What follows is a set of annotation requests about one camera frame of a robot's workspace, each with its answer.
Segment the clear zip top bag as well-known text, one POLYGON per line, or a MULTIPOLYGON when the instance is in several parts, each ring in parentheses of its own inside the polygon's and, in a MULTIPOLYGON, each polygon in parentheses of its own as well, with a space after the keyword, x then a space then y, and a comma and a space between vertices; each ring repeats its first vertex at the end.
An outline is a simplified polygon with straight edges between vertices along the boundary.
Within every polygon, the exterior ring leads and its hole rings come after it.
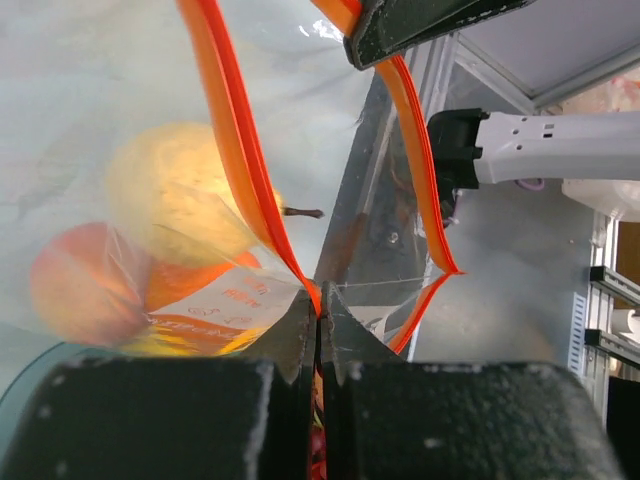
POLYGON ((299 293, 319 314, 320 286, 333 282, 367 329, 402 349, 457 266, 407 63, 395 55, 363 71, 347 58, 360 2, 3 2, 2 348, 73 343, 32 305, 33 261, 91 222, 139 247, 112 219, 106 166, 148 128, 198 122, 213 128, 243 218, 274 250, 248 251, 260 268, 145 307, 147 328, 125 343, 83 345, 230 354, 299 293))

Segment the yellow toy lemon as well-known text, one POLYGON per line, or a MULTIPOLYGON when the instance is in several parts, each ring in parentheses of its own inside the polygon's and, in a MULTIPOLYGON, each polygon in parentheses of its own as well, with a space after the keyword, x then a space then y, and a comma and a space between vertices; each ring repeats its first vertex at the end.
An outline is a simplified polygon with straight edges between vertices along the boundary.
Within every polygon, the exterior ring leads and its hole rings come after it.
POLYGON ((243 218, 208 123, 171 122, 130 138, 106 166, 105 190, 116 227, 156 260, 202 268, 274 250, 243 218))

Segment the toy peach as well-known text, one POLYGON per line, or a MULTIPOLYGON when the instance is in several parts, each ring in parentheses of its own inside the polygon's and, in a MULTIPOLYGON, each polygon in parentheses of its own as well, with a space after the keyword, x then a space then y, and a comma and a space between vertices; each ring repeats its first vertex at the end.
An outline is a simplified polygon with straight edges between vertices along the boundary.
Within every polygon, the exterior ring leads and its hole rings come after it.
POLYGON ((53 237, 30 271, 32 305, 63 339, 115 346, 148 326, 145 294, 151 258, 104 222, 53 237))

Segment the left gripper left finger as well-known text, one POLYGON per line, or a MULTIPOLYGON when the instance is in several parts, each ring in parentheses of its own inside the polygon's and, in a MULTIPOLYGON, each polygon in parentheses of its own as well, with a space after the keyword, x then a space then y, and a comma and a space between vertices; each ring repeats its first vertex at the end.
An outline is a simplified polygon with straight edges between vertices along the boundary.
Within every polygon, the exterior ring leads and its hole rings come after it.
POLYGON ((307 479, 314 312, 306 293, 220 357, 82 352, 12 389, 5 479, 307 479))

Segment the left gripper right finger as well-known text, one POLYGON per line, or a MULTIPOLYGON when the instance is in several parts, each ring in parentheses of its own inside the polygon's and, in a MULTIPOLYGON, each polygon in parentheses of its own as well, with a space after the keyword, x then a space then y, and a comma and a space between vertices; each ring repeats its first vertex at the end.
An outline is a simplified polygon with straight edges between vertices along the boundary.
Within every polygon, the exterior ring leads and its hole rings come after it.
POLYGON ((545 362, 410 363, 339 288, 319 322, 332 479, 620 479, 577 378, 545 362))

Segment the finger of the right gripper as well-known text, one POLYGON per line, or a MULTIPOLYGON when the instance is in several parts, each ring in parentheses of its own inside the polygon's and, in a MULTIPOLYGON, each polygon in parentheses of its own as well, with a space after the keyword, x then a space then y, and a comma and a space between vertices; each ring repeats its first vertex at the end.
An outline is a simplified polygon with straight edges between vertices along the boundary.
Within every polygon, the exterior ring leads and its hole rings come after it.
POLYGON ((404 51, 532 4, 532 0, 375 0, 363 3, 344 41, 347 58, 366 70, 404 51))

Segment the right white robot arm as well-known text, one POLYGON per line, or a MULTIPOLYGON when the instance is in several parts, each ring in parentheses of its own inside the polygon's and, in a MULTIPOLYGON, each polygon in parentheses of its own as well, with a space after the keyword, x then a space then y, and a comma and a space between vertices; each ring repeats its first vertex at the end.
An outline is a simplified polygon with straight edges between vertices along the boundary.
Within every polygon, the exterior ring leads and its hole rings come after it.
MULTIPOLYGON (((359 70, 405 50, 529 7, 527 1, 362 1, 345 38, 359 70)), ((622 106, 599 113, 526 116, 481 109, 435 114, 428 125, 438 185, 476 189, 560 179, 567 197, 616 220, 639 220, 639 85, 621 77, 622 106)))

